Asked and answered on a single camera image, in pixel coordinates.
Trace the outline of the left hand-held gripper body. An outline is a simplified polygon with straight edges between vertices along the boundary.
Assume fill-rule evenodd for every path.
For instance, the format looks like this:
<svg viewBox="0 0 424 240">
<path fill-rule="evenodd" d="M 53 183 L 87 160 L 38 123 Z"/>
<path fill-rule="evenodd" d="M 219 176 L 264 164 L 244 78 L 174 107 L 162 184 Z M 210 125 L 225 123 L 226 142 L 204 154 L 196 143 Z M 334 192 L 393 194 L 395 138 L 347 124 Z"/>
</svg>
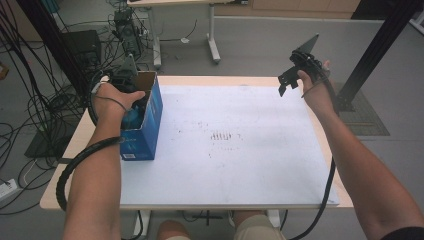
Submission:
<svg viewBox="0 0 424 240">
<path fill-rule="evenodd" d="M 110 83 L 121 92 L 132 93 L 137 90 L 134 82 L 137 75 L 134 57 L 129 54 L 123 64 L 110 77 Z"/>
</svg>

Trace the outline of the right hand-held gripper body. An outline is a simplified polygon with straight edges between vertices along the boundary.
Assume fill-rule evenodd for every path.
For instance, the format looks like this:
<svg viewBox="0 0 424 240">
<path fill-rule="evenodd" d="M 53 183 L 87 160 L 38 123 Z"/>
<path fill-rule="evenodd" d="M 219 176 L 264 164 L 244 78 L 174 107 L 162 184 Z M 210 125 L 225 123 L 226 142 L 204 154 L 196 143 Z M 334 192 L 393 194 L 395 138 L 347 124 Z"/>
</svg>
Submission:
<svg viewBox="0 0 424 240">
<path fill-rule="evenodd" d="M 311 54 L 311 51 L 318 38 L 319 34 L 315 34 L 312 38 L 292 51 L 289 60 L 294 64 L 294 66 L 283 72 L 278 77 L 281 84 L 296 84 L 298 79 L 297 72 L 299 70 L 307 73 L 312 82 L 317 80 L 322 67 L 320 61 Z"/>
</svg>

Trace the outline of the blue cardboard box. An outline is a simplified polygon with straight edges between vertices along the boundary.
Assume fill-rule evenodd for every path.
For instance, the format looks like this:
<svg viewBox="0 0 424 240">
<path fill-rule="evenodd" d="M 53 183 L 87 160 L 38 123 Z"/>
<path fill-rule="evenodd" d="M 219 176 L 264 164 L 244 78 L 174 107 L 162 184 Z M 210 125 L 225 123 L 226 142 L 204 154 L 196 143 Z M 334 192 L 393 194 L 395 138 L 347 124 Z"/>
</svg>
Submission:
<svg viewBox="0 0 424 240">
<path fill-rule="evenodd" d="M 163 110 L 157 73 L 139 72 L 134 82 L 136 91 L 145 92 L 145 96 L 140 99 L 146 104 L 144 120 L 139 129 L 123 130 L 121 128 L 120 154 L 125 161 L 153 160 Z"/>
</svg>

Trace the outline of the person's right hand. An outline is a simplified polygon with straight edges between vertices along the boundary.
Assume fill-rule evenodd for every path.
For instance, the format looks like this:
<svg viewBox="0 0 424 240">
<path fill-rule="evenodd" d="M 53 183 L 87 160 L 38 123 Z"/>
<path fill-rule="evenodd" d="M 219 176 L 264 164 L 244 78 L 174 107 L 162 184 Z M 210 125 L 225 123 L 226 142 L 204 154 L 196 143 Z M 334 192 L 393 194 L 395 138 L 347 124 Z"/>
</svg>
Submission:
<svg viewBox="0 0 424 240">
<path fill-rule="evenodd" d="M 303 70 L 299 70 L 298 82 L 302 83 L 303 95 L 307 105 L 316 115 L 334 114 L 333 103 L 326 83 L 322 80 L 312 82 L 310 76 Z"/>
</svg>

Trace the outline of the person's left hand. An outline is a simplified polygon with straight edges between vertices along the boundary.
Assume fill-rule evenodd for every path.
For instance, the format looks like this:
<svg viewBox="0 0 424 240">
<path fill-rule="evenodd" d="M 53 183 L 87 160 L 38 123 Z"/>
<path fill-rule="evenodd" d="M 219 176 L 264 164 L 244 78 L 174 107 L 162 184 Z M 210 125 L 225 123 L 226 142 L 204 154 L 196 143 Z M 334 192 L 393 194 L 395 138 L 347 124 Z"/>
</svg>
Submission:
<svg viewBox="0 0 424 240">
<path fill-rule="evenodd" d="M 102 83 L 94 96 L 98 124 L 113 122 L 119 125 L 132 104 L 145 96 L 144 91 L 123 93 L 110 83 Z"/>
</svg>

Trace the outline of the grey device on stand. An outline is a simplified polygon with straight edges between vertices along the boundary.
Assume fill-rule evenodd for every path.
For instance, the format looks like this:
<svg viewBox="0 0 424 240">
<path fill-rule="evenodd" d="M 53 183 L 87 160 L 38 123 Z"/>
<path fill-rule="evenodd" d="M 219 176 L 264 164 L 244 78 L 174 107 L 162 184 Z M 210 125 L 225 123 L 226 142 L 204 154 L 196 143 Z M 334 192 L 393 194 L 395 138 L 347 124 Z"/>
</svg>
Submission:
<svg viewBox="0 0 424 240">
<path fill-rule="evenodd" d="M 118 10 L 114 12 L 114 26 L 126 55 L 132 54 L 134 58 L 142 55 L 142 42 L 139 29 L 134 25 L 132 10 Z"/>
</svg>

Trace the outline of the light wooden table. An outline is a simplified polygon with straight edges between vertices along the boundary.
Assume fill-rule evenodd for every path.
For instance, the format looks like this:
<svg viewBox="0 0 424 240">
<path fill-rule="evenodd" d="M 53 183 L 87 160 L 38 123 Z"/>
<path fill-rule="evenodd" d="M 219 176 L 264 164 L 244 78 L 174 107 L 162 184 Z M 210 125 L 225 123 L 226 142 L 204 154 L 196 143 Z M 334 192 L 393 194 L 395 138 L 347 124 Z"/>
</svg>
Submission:
<svg viewBox="0 0 424 240">
<path fill-rule="evenodd" d="M 165 76 L 158 77 L 160 87 L 176 85 L 176 86 L 268 86 L 278 87 L 279 82 L 276 77 L 252 77 L 252 76 Z M 314 127 L 317 140 L 321 146 L 321 151 L 325 157 L 327 165 L 331 163 L 331 151 L 325 133 L 312 110 L 308 110 L 310 122 Z M 75 133 L 73 134 L 68 147 L 63 154 L 65 159 L 74 158 L 88 143 L 94 132 L 94 124 L 92 123 L 87 110 L 84 111 L 83 116 L 78 123 Z M 56 184 L 65 168 L 65 164 L 59 163 L 50 183 L 48 184 L 45 192 L 40 200 L 40 207 L 46 210 L 59 210 L 60 206 L 56 200 Z M 337 191 L 337 196 L 340 200 L 338 208 L 352 208 L 353 203 L 351 198 L 343 186 L 340 176 L 335 173 L 333 180 L 333 188 Z"/>
</svg>

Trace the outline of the black computer case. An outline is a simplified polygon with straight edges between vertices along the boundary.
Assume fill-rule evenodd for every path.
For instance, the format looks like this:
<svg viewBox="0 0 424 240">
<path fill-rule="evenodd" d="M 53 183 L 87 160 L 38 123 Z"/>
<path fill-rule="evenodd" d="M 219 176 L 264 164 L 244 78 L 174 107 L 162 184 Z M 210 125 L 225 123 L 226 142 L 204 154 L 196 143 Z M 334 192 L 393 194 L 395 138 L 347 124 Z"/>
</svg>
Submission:
<svg viewBox="0 0 424 240">
<path fill-rule="evenodd" d="M 95 30 L 66 32 L 62 37 L 80 67 L 96 67 L 100 64 L 101 42 Z"/>
</svg>

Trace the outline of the white-legged desk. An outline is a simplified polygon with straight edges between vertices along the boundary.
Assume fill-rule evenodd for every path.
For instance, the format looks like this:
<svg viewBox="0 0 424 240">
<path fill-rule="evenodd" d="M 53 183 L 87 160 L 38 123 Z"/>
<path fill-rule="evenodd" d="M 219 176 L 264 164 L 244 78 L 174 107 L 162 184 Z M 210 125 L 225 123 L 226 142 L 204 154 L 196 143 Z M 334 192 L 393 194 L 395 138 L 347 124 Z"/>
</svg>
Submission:
<svg viewBox="0 0 424 240">
<path fill-rule="evenodd" d="M 156 69 L 162 66 L 160 38 L 156 32 L 154 8 L 162 6 L 194 5 L 208 6 L 209 30 L 206 39 L 211 52 L 212 60 L 218 64 L 221 61 L 219 50 L 215 41 L 215 5 L 226 4 L 233 0 L 127 0 L 131 8 L 142 8 L 147 12 L 149 22 L 149 33 L 152 36 L 153 65 Z"/>
</svg>

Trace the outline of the black floor plate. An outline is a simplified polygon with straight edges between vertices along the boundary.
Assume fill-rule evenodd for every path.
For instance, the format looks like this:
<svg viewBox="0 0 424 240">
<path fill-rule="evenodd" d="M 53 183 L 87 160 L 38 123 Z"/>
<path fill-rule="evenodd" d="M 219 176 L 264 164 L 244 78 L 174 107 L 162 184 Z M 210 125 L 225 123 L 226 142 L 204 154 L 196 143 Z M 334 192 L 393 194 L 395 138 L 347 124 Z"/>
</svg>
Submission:
<svg viewBox="0 0 424 240">
<path fill-rule="evenodd" d="M 37 132 L 26 149 L 28 158 L 57 157 L 64 154 L 82 115 L 52 115 L 37 125 Z"/>
</svg>

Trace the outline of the person's leg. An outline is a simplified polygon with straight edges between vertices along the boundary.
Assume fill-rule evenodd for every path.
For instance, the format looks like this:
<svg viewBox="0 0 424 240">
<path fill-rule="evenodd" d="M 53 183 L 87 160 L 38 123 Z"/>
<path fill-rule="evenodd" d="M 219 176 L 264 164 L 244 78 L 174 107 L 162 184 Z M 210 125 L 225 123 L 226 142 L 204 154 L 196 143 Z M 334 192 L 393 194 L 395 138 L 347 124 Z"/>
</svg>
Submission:
<svg viewBox="0 0 424 240">
<path fill-rule="evenodd" d="M 236 210 L 232 220 L 234 240 L 286 240 L 261 210 Z"/>
<path fill-rule="evenodd" d="M 160 224 L 156 240 L 190 240 L 190 234 L 180 222 L 166 220 Z"/>
</svg>

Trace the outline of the person's left leg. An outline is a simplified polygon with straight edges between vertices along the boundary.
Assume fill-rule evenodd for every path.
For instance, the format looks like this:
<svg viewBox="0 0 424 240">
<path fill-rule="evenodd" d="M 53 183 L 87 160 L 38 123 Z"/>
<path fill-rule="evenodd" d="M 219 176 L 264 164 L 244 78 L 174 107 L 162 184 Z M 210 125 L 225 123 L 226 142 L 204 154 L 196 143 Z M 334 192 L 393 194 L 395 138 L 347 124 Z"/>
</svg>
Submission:
<svg viewBox="0 0 424 240">
<path fill-rule="evenodd" d="M 160 224 L 156 240 L 190 240 L 190 234 L 180 222 L 166 220 Z"/>
</svg>

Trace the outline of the white power strip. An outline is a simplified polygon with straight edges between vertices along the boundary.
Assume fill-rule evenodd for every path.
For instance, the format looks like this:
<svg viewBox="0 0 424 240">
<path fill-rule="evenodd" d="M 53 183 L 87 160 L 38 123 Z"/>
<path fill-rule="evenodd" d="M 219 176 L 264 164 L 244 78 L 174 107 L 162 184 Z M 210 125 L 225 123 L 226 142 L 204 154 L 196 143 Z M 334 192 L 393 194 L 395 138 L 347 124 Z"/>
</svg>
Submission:
<svg viewBox="0 0 424 240">
<path fill-rule="evenodd" d="M 18 185 L 14 179 L 10 179 L 0 185 L 0 202 L 12 196 L 18 191 Z"/>
</svg>

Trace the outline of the black sleeve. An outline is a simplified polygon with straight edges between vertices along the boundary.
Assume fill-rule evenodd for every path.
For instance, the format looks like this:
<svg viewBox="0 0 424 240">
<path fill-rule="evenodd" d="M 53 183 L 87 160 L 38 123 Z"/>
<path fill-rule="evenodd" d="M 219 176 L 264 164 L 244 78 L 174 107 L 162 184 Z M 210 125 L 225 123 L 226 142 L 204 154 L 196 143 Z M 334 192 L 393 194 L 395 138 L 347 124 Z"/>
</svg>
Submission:
<svg viewBox="0 0 424 240">
<path fill-rule="evenodd" d="M 385 235 L 381 240 L 424 240 L 424 227 L 405 227 Z"/>
</svg>

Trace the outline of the black metal frame post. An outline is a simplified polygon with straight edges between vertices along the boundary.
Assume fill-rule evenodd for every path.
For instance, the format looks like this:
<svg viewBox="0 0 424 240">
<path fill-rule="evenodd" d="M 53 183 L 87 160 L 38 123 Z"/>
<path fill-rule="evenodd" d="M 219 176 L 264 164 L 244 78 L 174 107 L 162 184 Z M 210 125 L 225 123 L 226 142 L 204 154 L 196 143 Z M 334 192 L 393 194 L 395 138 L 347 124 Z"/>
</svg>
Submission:
<svg viewBox="0 0 424 240">
<path fill-rule="evenodd" d="M 56 21 L 50 15 L 42 0 L 16 0 L 16 2 L 67 76 L 76 93 L 79 95 L 81 104 L 87 107 L 89 103 L 89 85 L 86 75 L 65 44 Z"/>
<path fill-rule="evenodd" d="M 400 0 L 384 20 L 375 37 L 336 96 L 339 111 L 351 111 L 352 101 L 377 67 L 423 0 Z"/>
</svg>

